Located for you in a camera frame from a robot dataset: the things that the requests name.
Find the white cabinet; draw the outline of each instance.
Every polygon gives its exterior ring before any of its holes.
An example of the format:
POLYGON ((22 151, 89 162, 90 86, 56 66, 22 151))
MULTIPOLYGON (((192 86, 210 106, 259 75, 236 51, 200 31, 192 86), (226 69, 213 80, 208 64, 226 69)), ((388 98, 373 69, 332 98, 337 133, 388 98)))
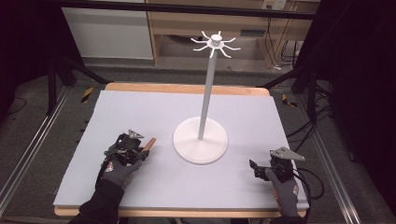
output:
POLYGON ((153 60, 146 12, 67 7, 63 11, 82 57, 153 60))

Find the cable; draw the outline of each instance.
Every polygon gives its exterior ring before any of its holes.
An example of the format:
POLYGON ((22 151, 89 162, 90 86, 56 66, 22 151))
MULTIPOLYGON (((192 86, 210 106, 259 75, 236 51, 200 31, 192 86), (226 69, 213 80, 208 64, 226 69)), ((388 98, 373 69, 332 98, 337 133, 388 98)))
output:
POLYGON ((271 38, 271 34, 270 34, 270 26, 271 26, 271 18, 268 18, 267 32, 265 33, 265 38, 264 38, 265 50, 267 51, 268 56, 270 57, 270 60, 271 60, 271 64, 272 64, 273 66, 277 66, 277 67, 287 66, 287 64, 279 63, 279 62, 276 60, 276 55, 275 55, 275 52, 274 52, 274 45, 273 45, 273 43, 272 43, 272 38, 271 38), (273 56, 274 56, 274 59, 273 59, 273 57, 271 56, 271 53, 270 53, 270 51, 268 50, 268 47, 267 47, 267 36, 270 37, 270 42, 271 42, 271 46, 272 46, 272 52, 274 53, 274 55, 273 55, 273 56))
POLYGON ((290 60, 286 60, 284 58, 291 58, 292 57, 292 56, 284 55, 285 50, 286 50, 286 46, 288 45, 288 43, 289 43, 289 40, 285 40, 285 43, 283 43, 283 46, 282 46, 282 50, 280 51, 280 59, 282 59, 282 61, 284 61, 286 63, 289 63, 290 60))
MULTIPOLYGON (((330 108, 329 105, 327 105, 327 106, 321 108, 321 109, 316 113, 316 117, 318 117, 321 113, 323 113, 323 112, 325 112, 325 111, 328 111, 328 110, 330 110, 330 109, 331 109, 331 108, 330 108)), ((300 142, 300 144, 297 146, 297 148, 295 148, 295 149, 293 150, 294 152, 297 152, 297 151, 301 148, 301 146, 303 145, 303 143, 304 143, 309 137, 311 137, 311 136, 314 134, 316 128, 318 127, 318 126, 317 126, 317 122, 320 121, 320 120, 322 120, 322 119, 324 119, 324 118, 326 118, 326 117, 329 116, 330 114, 331 114, 331 113, 327 113, 327 114, 325 114, 323 117, 321 117, 320 119, 316 119, 315 121, 309 120, 306 124, 304 124, 304 125, 303 125, 301 128, 299 128, 297 131, 294 131, 293 133, 290 133, 290 134, 286 135, 287 137, 291 137, 291 136, 293 136, 293 135, 295 135, 295 134, 301 132, 302 130, 304 130, 304 129, 306 129, 306 128, 308 128, 308 127, 310 126, 309 131, 306 133, 306 135, 304 136, 303 139, 301 139, 301 140, 294 140, 294 141, 288 141, 289 143, 297 143, 297 142, 300 142)))
POLYGON ((319 181, 319 184, 320 184, 320 188, 321 188, 321 191, 320 191, 320 194, 318 195, 318 196, 311 196, 311 199, 319 199, 319 198, 321 198, 321 197, 323 197, 323 195, 324 195, 324 184, 323 184, 323 181, 320 179, 320 177, 318 176, 318 175, 316 175, 314 172, 312 172, 312 171, 310 171, 310 170, 307 170, 307 169, 305 169, 305 168, 297 168, 297 172, 300 174, 300 172, 299 172, 299 170, 300 171, 305 171, 305 172, 308 172, 309 174, 311 174, 312 176, 314 176, 318 181, 319 181))
POLYGON ((278 61, 276 60, 276 54, 275 54, 275 51, 274 51, 274 44, 273 44, 273 42, 272 42, 272 37, 271 37, 271 32, 270 32, 270 26, 271 26, 271 18, 268 18, 267 34, 268 34, 268 36, 270 37, 270 44, 271 44, 271 48, 272 48, 272 52, 273 52, 273 56, 274 56, 274 61, 275 61, 276 63, 278 63, 279 66, 287 66, 288 64, 283 64, 283 63, 280 63, 280 62, 278 62, 278 61))
POLYGON ((25 99, 19 98, 19 97, 18 97, 18 98, 15 98, 15 100, 23 100, 23 105, 21 106, 21 108, 17 109, 16 111, 12 111, 12 112, 7 113, 7 115, 12 115, 12 114, 18 113, 18 112, 20 112, 22 109, 25 108, 25 106, 26 106, 26 100, 25 100, 25 99))

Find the gray glove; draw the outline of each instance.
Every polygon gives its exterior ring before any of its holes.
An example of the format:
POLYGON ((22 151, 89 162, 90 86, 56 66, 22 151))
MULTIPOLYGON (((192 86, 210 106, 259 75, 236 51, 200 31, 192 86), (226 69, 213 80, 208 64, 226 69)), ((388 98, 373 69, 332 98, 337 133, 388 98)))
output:
POLYGON ((282 217, 298 217, 297 195, 299 188, 295 179, 291 178, 282 183, 277 179, 276 174, 270 168, 265 169, 265 174, 273 183, 275 198, 282 217))
POLYGON ((103 173, 103 179, 125 189, 132 181, 132 173, 138 170, 141 165, 142 161, 137 161, 133 165, 123 166, 116 157, 113 157, 103 173))

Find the round white base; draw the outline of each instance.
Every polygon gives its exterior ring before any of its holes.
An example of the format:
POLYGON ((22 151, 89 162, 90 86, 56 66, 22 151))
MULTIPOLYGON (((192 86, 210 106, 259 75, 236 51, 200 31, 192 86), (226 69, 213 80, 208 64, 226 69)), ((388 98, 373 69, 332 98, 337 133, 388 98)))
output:
POLYGON ((177 153, 195 164, 208 164, 224 154, 228 136, 224 128, 213 119, 206 119, 204 137, 198 139, 200 117, 186 119, 174 132, 174 145, 177 153))

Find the sleeve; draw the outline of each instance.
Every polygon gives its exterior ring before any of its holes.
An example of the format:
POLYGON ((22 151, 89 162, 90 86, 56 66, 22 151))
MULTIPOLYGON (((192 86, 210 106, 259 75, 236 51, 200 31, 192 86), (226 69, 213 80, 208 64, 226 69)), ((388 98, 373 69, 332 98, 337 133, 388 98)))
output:
POLYGON ((123 194, 121 187, 102 179, 91 199, 79 208, 79 214, 69 224, 116 224, 123 194))
POLYGON ((302 217, 276 217, 270 221, 270 224, 303 224, 302 217))

